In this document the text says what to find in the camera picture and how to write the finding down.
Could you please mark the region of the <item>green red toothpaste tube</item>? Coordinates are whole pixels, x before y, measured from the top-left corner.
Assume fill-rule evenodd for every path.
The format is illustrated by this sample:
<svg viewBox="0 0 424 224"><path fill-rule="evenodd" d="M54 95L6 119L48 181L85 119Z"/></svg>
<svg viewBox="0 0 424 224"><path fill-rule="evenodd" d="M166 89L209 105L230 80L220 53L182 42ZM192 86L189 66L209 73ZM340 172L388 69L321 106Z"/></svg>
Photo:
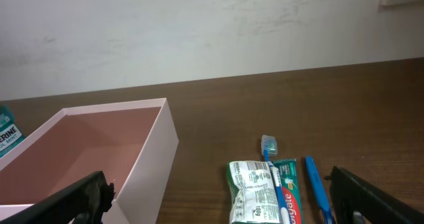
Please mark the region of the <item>green red toothpaste tube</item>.
<svg viewBox="0 0 424 224"><path fill-rule="evenodd" d="M282 192L292 224L303 224L301 197L297 180L296 159L283 159L272 161L279 170L282 181Z"/></svg>

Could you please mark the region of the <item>green white soap packet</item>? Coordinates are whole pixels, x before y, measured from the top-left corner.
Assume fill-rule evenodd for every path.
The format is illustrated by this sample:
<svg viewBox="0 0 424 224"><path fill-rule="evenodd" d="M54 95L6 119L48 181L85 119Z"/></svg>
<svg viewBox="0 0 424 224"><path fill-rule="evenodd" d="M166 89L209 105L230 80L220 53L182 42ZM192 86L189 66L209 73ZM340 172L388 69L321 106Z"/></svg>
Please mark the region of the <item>green white soap packet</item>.
<svg viewBox="0 0 424 224"><path fill-rule="evenodd" d="M230 224L281 222L274 183L266 162L229 162L227 183L232 203Z"/></svg>

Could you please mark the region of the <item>pink cardboard box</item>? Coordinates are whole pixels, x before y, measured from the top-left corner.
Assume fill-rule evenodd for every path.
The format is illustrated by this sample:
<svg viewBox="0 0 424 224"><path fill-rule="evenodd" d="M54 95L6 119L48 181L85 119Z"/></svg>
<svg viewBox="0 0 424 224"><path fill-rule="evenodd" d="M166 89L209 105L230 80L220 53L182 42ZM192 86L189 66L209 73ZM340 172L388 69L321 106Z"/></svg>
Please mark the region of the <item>pink cardboard box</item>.
<svg viewBox="0 0 424 224"><path fill-rule="evenodd" d="M1 159L1 218L102 171L104 223L155 223L178 147L166 99L64 108Z"/></svg>

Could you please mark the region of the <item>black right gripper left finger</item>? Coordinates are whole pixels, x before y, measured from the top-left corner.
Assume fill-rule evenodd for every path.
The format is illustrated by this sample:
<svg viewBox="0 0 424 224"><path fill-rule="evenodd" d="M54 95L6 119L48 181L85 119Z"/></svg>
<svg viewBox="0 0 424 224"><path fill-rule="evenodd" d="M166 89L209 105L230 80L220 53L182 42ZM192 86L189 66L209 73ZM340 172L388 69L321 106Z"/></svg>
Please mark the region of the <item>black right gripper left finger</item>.
<svg viewBox="0 0 424 224"><path fill-rule="evenodd" d="M106 180L102 171L96 171L1 224L102 224L114 196L114 184Z"/></svg>

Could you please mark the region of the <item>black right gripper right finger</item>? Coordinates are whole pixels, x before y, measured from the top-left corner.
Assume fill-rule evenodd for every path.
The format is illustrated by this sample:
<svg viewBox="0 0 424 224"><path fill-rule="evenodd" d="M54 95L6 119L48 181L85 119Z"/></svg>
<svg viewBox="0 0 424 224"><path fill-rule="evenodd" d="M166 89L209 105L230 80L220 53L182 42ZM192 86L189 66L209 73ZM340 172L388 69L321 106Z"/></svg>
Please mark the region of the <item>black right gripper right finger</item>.
<svg viewBox="0 0 424 224"><path fill-rule="evenodd" d="M337 223L422 223L423 213L394 198L345 168L334 166L325 176Z"/></svg>

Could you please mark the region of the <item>blue white capped toothbrush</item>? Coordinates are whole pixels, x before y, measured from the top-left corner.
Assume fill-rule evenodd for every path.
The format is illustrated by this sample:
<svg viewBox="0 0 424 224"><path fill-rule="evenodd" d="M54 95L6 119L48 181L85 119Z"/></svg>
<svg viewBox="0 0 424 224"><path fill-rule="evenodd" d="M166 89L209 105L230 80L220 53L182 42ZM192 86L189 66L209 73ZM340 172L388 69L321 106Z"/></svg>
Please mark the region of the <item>blue white capped toothbrush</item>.
<svg viewBox="0 0 424 224"><path fill-rule="evenodd" d="M284 199L284 193L282 191L282 182L280 179L280 173L279 173L279 170L272 164L270 160L271 156L276 156L278 154L278 145L277 145L275 137L262 135L261 151L262 151L264 160L267 163L268 167L270 168L270 171L272 174L274 189L276 192L278 207L280 210L281 223L291 224L292 223L291 217L288 211L286 201Z"/></svg>

